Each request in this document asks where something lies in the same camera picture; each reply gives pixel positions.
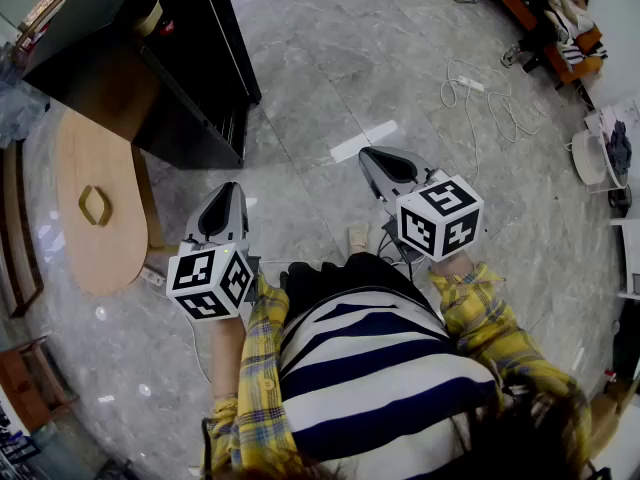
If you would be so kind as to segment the person's striped shirt torso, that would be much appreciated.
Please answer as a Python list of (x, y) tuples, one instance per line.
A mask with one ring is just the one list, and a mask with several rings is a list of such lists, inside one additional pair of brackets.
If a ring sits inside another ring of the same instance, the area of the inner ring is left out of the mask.
[(307, 462), (348, 480), (459, 480), (471, 469), (469, 420), (495, 402), (496, 382), (425, 306), (362, 288), (284, 322), (264, 300), (245, 344), (236, 465)]

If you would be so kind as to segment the dark wooden chair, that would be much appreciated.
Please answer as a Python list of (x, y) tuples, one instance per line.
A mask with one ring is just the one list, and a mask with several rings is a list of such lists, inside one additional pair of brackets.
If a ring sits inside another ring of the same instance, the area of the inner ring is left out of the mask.
[(24, 140), (0, 149), (0, 291), (10, 318), (21, 318), (44, 288), (26, 209)]

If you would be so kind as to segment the white round basket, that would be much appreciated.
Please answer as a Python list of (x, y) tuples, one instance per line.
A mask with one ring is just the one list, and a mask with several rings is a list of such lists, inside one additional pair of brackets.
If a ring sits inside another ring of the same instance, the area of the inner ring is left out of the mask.
[(585, 117), (583, 128), (571, 140), (573, 163), (588, 193), (624, 190), (628, 186), (627, 175), (615, 171), (607, 151), (617, 121), (612, 107), (596, 110)]

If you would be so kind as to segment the white shelf unit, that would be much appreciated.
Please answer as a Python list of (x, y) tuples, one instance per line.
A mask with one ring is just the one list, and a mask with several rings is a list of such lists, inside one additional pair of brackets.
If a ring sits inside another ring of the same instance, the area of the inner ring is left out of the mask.
[(640, 218), (613, 218), (611, 226), (622, 234), (625, 260), (625, 286), (622, 298), (640, 301)]

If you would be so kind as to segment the orange wooden bench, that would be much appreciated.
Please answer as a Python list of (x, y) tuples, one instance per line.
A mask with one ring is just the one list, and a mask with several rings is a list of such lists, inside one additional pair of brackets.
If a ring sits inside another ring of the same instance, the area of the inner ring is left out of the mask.
[[(514, 18), (530, 32), (537, 25), (534, 14), (529, 10), (524, 0), (499, 0), (514, 16)], [(583, 85), (583, 79), (590, 75), (597, 75), (602, 69), (607, 57), (601, 42), (602, 33), (597, 26), (579, 35), (575, 40), (575, 50), (582, 56), (579, 63), (569, 66), (562, 55), (562, 49), (555, 43), (546, 45), (535, 53), (524, 65), (523, 69), (529, 73), (538, 66), (544, 65), (556, 75), (556, 87), (559, 91), (565, 85), (573, 85), (576, 92), (583, 99), (587, 109), (593, 111), (595, 106)]]

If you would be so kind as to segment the person's right forearm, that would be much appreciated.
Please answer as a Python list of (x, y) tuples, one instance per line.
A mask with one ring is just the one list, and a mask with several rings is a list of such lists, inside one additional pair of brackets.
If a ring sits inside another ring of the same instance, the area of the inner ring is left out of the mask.
[(569, 403), (579, 419), (590, 417), (576, 380), (549, 362), (495, 291), (501, 277), (484, 262), (459, 253), (429, 269), (440, 310), (458, 350), (495, 373), (506, 386), (528, 386)]

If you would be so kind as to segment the black cabinet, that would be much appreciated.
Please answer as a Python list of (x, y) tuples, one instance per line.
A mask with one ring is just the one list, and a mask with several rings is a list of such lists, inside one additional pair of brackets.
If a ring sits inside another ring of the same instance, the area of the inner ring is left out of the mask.
[[(261, 99), (231, 0), (67, 0), (29, 54), (25, 81), (180, 169), (238, 169), (249, 111)], [(175, 31), (160, 36), (165, 20)]]

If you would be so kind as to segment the person's left forearm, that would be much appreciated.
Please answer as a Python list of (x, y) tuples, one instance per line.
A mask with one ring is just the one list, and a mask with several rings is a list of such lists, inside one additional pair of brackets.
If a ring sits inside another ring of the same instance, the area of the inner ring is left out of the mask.
[(202, 480), (214, 480), (220, 471), (232, 469), (236, 447), (234, 427), (238, 415), (240, 366), (245, 342), (245, 326), (240, 317), (214, 320), (209, 324), (213, 409), (202, 423), (204, 455)]

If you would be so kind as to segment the person's black skirt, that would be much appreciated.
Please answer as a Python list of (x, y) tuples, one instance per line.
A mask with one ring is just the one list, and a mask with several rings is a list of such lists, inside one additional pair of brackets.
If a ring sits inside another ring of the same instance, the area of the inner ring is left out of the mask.
[(367, 309), (391, 309), (393, 298), (411, 300), (428, 312), (427, 299), (403, 274), (368, 252), (351, 255), (344, 266), (325, 262), (316, 270), (295, 262), (287, 271), (287, 327), (314, 316), (318, 321)]

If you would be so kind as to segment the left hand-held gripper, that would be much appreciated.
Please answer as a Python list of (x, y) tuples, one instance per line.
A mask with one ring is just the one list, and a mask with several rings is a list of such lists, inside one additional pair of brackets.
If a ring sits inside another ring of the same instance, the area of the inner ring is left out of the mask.
[(187, 221), (169, 259), (166, 296), (191, 320), (239, 317), (255, 302), (246, 198), (239, 183), (209, 193)]

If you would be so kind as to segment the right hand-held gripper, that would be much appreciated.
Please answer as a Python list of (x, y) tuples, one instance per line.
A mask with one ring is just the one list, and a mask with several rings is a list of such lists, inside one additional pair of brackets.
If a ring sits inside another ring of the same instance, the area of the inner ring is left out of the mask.
[(484, 200), (464, 178), (437, 169), (410, 191), (431, 173), (431, 166), (419, 155), (369, 146), (360, 150), (358, 159), (374, 196), (389, 213), (396, 212), (398, 238), (403, 243), (441, 262), (476, 241)]

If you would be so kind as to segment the reddish brown wooden stool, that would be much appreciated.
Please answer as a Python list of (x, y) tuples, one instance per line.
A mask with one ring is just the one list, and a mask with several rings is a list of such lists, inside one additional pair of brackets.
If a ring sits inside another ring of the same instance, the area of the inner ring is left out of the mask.
[(53, 359), (48, 335), (0, 351), (0, 409), (12, 432), (33, 434), (78, 398)]

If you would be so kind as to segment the dark clothes pile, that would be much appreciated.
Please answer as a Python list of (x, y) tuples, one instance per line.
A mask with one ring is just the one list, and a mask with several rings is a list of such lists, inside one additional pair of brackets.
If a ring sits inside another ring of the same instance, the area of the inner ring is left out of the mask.
[(619, 176), (626, 175), (631, 165), (632, 148), (624, 122), (615, 121), (606, 149), (614, 172)]

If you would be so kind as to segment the oval wooden table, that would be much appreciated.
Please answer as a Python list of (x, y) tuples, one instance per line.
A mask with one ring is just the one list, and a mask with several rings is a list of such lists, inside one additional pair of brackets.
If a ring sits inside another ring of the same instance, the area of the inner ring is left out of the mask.
[[(133, 282), (147, 255), (166, 242), (140, 150), (78, 112), (63, 112), (55, 134), (58, 206), (66, 254), (80, 288), (110, 295)], [(86, 185), (112, 205), (105, 227), (90, 225), (78, 208)]]

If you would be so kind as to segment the person's beige shoe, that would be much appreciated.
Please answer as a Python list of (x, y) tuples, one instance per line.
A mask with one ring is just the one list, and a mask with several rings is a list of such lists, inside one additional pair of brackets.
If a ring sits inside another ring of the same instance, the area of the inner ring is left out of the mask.
[(368, 251), (369, 224), (359, 222), (352, 224), (348, 229), (349, 253), (351, 255)]

